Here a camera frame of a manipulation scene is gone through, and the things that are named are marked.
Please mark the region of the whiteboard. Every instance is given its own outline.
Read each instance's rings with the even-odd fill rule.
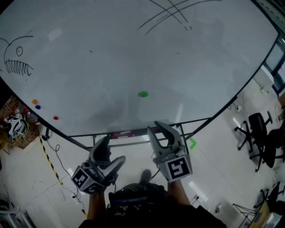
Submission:
[[[212,117],[277,36],[249,0],[16,0],[0,75],[66,135],[132,130]]]

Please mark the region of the orange magnet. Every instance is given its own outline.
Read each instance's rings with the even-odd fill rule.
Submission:
[[[32,100],[32,104],[37,105],[37,100]]]

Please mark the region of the whiteboard frame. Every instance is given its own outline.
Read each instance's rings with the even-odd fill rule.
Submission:
[[[215,118],[217,118],[223,111],[225,111],[225,109],[227,107],[229,107],[236,99],[237,99],[237,95],[243,90],[243,88],[253,79],[253,77],[256,75],[256,73],[260,70],[260,68],[262,67],[262,65],[266,62],[266,59],[268,58],[269,54],[272,52],[272,49],[274,48],[275,44],[277,43],[279,37],[280,37],[280,29],[276,26],[276,24],[272,21],[272,19],[268,16],[268,14],[265,12],[265,10],[255,1],[255,0],[251,0],[252,3],[254,3],[254,5],[264,14],[264,16],[270,21],[270,23],[272,24],[272,26],[276,29],[278,36],[276,38],[276,40],[274,41],[270,51],[268,52],[268,54],[266,55],[265,59],[262,61],[262,63],[260,64],[260,66],[256,69],[256,71],[254,72],[254,74],[250,77],[250,79],[244,84],[244,86],[237,92],[237,94],[227,103],[225,104],[215,115],[213,115],[212,117],[208,117],[208,118],[203,118],[203,119],[198,119],[198,120],[191,120],[188,122],[180,122],[180,123],[175,123],[175,124],[171,124],[171,126],[178,126],[181,128],[182,134],[181,137],[183,137],[184,142],[186,143],[186,140],[188,140],[189,138],[191,138],[193,135],[195,135],[197,132],[199,132],[200,130],[202,130],[206,125],[208,125],[210,122],[212,122]],[[2,82],[4,85],[6,85],[9,89],[10,87],[5,83],[5,81],[1,78],[0,76],[0,82]],[[35,113],[32,109],[29,108],[29,106],[27,104],[25,104],[15,93],[14,91],[12,91],[12,89],[10,89],[13,96],[16,97],[18,99],[19,102],[21,102],[25,107],[27,107],[33,114],[35,114],[38,117],[38,121],[44,125],[46,128],[50,129],[51,131],[53,131],[54,133],[58,134],[59,136],[63,137],[64,139],[70,141],[71,143],[81,147],[82,149],[85,149],[87,151],[90,150],[91,147],[87,147],[85,145],[83,145],[82,143],[76,141],[75,139],[73,139],[73,137],[85,137],[85,136],[93,136],[93,143],[95,144],[95,137],[97,135],[108,135],[108,136],[112,136],[112,135],[118,135],[120,136],[121,133],[124,132],[128,132],[128,130],[123,130],[123,131],[117,131],[117,132],[105,132],[105,133],[98,133],[98,134],[83,134],[83,135],[65,135],[64,133],[62,133],[61,131],[59,131],[58,129],[56,129],[54,126],[52,126],[51,124],[49,124],[47,121],[45,121],[43,118],[41,118],[37,113]],[[182,124],[186,124],[186,123],[191,123],[191,122],[198,122],[198,121],[203,121],[206,120],[203,124],[201,124],[198,128],[196,128],[193,132],[190,133],[184,133],[183,132],[183,127]],[[135,136],[140,136],[140,135],[147,135],[147,129],[146,128],[142,128],[142,129],[130,129],[129,131],[134,132],[135,134],[130,135],[128,137],[135,137]],[[143,141],[143,142],[134,142],[134,143],[126,143],[126,144],[118,144],[118,145],[112,145],[110,147],[120,147],[120,146],[128,146],[128,145],[136,145],[136,144],[142,144],[142,143],[148,143],[149,141]]]

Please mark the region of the shoe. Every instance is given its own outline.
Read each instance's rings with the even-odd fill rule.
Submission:
[[[145,169],[142,172],[142,176],[139,183],[142,185],[146,185],[147,183],[149,183],[150,179],[151,179],[151,171],[149,169]]]

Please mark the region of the floor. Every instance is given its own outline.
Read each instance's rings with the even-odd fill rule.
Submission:
[[[242,110],[237,112],[236,106],[241,106]],[[243,136],[233,129],[255,112],[261,112],[264,119],[267,119],[267,111],[273,118],[273,124],[268,124],[268,131],[278,128],[281,122],[277,117],[281,113],[281,108],[274,92],[270,90],[262,93],[258,84],[252,80],[234,104],[193,136],[197,142],[197,145],[190,150],[193,175],[182,180],[183,186],[192,203],[195,201],[194,197],[199,196],[199,200],[193,204],[194,207],[202,205],[228,227],[238,227],[243,220],[243,216],[232,206],[233,203],[252,208],[257,202],[260,189],[270,188],[277,180],[285,179],[282,175],[284,172],[281,172],[284,170],[281,161],[275,162],[275,169],[262,164],[256,173],[255,161],[248,159],[247,146],[241,151],[237,150],[237,145]],[[184,125],[185,133],[192,132],[200,124]],[[87,146],[93,144],[91,137],[77,140]],[[148,140],[148,137],[122,138],[112,140],[110,144],[142,140]],[[59,135],[52,134],[49,142],[53,147],[60,145],[58,156],[71,175],[88,156],[87,151]],[[7,194],[4,191],[6,185],[13,203],[21,210],[27,210],[38,228],[78,227],[86,218],[82,210],[88,211],[89,196],[81,192],[79,201],[75,202],[71,194],[75,193],[76,189],[70,177],[61,167],[56,153],[47,142],[44,141],[43,144],[63,185],[58,182],[40,141],[36,139],[25,150],[13,148],[10,150],[10,155],[0,151],[3,166],[0,171],[0,193]],[[150,169],[153,174],[157,171],[151,160],[152,148],[149,143],[113,147],[111,152],[111,159],[121,155],[126,156],[126,163],[119,171],[117,189],[138,182],[144,169]],[[167,182],[160,173],[152,182],[167,188]],[[114,191],[113,186],[107,188],[106,201],[108,201],[108,192],[112,191]],[[216,205],[220,203],[222,203],[220,212],[215,213]]]

